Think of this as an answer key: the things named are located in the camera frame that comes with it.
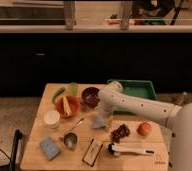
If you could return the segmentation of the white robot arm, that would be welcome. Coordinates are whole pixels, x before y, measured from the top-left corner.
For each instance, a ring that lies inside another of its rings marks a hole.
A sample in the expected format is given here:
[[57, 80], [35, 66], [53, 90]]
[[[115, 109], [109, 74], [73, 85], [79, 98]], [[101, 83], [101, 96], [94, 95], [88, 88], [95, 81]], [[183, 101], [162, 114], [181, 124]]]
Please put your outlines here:
[[192, 103], [184, 106], [154, 101], [122, 93], [118, 81], [112, 81], [99, 90], [99, 114], [108, 116], [116, 107], [124, 108], [170, 129], [169, 171], [192, 171]]

